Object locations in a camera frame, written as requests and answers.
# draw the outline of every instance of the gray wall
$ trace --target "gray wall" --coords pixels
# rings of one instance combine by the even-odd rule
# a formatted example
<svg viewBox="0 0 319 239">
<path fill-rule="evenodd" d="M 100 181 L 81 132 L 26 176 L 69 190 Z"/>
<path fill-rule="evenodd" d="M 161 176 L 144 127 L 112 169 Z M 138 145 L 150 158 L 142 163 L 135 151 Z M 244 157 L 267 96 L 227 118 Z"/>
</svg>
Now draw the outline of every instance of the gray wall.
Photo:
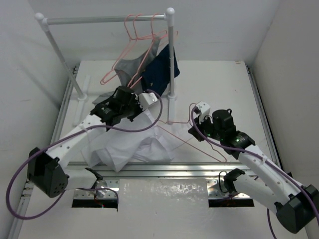
<svg viewBox="0 0 319 239">
<path fill-rule="evenodd" d="M 0 238 L 13 217 L 5 205 L 9 180 L 30 150 L 50 142 L 66 86 L 66 75 L 33 18 L 26 0 L 0 3 Z M 25 182 L 11 192 L 17 208 Z"/>
<path fill-rule="evenodd" d="M 176 11 L 176 53 L 180 60 L 245 60 L 255 58 L 279 0 L 28 0 L 46 17 L 128 15 Z M 157 30 L 165 22 L 155 22 Z M 149 22 L 137 23 L 138 33 L 150 34 Z M 123 23 L 53 26 L 52 33 L 68 62 L 114 60 L 128 41 Z M 136 54 L 147 49 L 135 48 Z"/>
<path fill-rule="evenodd" d="M 317 188 L 318 9 L 318 0 L 282 0 L 253 67 L 285 169 Z M 308 232 L 318 238 L 315 220 Z"/>
</svg>

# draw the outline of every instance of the black cable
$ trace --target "black cable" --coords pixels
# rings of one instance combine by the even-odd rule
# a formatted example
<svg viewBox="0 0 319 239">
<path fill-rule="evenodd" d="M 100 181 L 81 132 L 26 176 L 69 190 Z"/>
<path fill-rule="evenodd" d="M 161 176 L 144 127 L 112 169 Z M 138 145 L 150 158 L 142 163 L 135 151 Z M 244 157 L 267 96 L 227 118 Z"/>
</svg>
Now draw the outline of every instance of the black cable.
<svg viewBox="0 0 319 239">
<path fill-rule="evenodd" d="M 220 172 L 219 172 L 219 174 L 218 174 L 218 185 L 219 185 L 219 189 L 220 189 L 220 191 L 221 191 L 222 193 L 227 193 L 228 191 L 223 192 L 223 190 L 221 189 L 221 184 L 220 184 L 220 174 L 221 174 L 222 172 L 225 172 L 225 173 L 227 174 L 227 172 L 226 172 L 226 171 L 220 171 Z"/>
</svg>

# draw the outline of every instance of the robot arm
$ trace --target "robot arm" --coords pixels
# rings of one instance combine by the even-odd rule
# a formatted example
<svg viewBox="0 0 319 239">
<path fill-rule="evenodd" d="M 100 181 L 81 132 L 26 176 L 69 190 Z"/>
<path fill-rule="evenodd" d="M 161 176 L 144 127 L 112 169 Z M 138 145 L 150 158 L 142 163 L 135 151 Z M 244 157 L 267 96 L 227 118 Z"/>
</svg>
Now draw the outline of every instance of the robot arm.
<svg viewBox="0 0 319 239">
<path fill-rule="evenodd" d="M 108 129 L 98 127 L 99 125 L 114 126 L 123 118 L 133 121 L 157 100 L 154 93 L 136 95 L 128 87 L 117 87 L 112 96 L 97 104 L 83 122 L 65 136 L 71 137 L 78 133 L 77 137 L 71 137 L 29 162 L 28 179 L 50 198 L 58 196 L 64 190 L 92 188 L 103 178 L 90 168 L 67 170 L 68 163 L 80 151 L 84 156 L 90 157 L 93 151 L 103 148 L 104 143 L 101 138 Z M 91 130 L 81 133 L 88 127 L 91 127 Z M 30 152 L 30 156 L 38 151 L 39 148 L 35 148 Z"/>
<path fill-rule="evenodd" d="M 230 194 L 242 192 L 251 196 L 276 214 L 280 223 L 292 233 L 297 233 L 315 217 L 303 193 L 279 173 L 282 170 L 266 157 L 252 138 L 236 130 L 230 109 L 213 112 L 212 121 L 209 115 L 210 106 L 207 103 L 198 103 L 194 112 L 198 117 L 189 133 L 199 141 L 203 141 L 204 138 L 198 131 L 205 137 L 219 141 L 228 154 L 248 166 L 264 181 L 256 182 L 244 171 L 234 169 L 224 176 L 223 186 Z M 232 150 L 233 148 L 250 151 L 261 156 L 263 160 L 247 152 Z M 304 189 L 319 210 L 319 191 L 313 185 L 305 187 L 292 180 Z"/>
</svg>

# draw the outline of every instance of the white cloth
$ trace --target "white cloth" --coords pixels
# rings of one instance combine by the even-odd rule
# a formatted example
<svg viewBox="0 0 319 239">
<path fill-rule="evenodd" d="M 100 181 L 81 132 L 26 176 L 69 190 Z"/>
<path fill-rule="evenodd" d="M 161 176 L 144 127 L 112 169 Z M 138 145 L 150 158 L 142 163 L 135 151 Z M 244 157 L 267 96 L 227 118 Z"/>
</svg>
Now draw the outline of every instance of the white cloth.
<svg viewBox="0 0 319 239">
<path fill-rule="evenodd" d="M 151 113 L 146 110 L 137 116 L 133 122 L 122 119 L 118 128 L 141 129 L 154 122 Z M 90 167 L 103 162 L 114 171 L 119 172 L 131 158 L 143 162 L 169 163 L 173 160 L 172 146 L 163 137 L 157 126 L 138 132 L 128 133 L 117 130 L 109 130 L 101 139 L 105 147 L 93 152 L 91 158 L 85 158 Z"/>
</svg>

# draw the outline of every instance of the white table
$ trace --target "white table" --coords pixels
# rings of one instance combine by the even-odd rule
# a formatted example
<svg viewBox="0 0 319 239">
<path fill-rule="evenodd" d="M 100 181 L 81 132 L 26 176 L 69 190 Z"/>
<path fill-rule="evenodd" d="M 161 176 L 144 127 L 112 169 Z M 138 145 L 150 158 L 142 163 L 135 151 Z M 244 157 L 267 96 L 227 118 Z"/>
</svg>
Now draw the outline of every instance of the white table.
<svg viewBox="0 0 319 239">
<path fill-rule="evenodd" d="M 82 85 L 86 75 L 91 76 L 85 116 L 93 107 L 92 101 L 100 94 L 112 91 L 119 85 L 114 79 L 101 86 L 100 79 L 111 67 L 111 61 L 82 61 L 77 81 Z M 234 61 L 179 61 L 181 74 L 176 79 L 176 120 L 187 121 L 188 106 L 192 102 L 206 101 L 212 111 L 231 108 L 237 129 L 249 134 L 270 157 L 266 136 L 257 109 L 249 75 L 244 62 Z M 56 127 L 55 138 L 72 129 L 77 106 L 76 93 L 65 97 L 65 107 Z M 167 100 L 163 98 L 162 120 L 167 120 Z M 156 115 L 158 106 L 151 109 Z M 220 155 L 206 143 L 189 141 L 217 158 Z M 170 165 L 143 165 L 132 162 L 116 174 L 105 166 L 96 169 L 103 176 L 119 180 L 119 211 L 115 209 L 71 208 L 73 192 L 68 191 L 61 201 L 39 219 L 23 222 L 19 239 L 270 239 L 266 209 L 255 203 L 252 208 L 209 208 L 206 180 L 216 178 L 220 170 L 235 167 L 246 170 L 227 156 L 228 163 L 212 159 L 188 145 L 175 151 Z M 70 168 L 83 168 L 83 158 L 76 157 Z M 41 212 L 52 203 L 40 190 L 33 190 L 27 215 Z M 304 239 L 305 230 L 297 235 L 286 231 L 272 215 L 277 238 Z"/>
</svg>

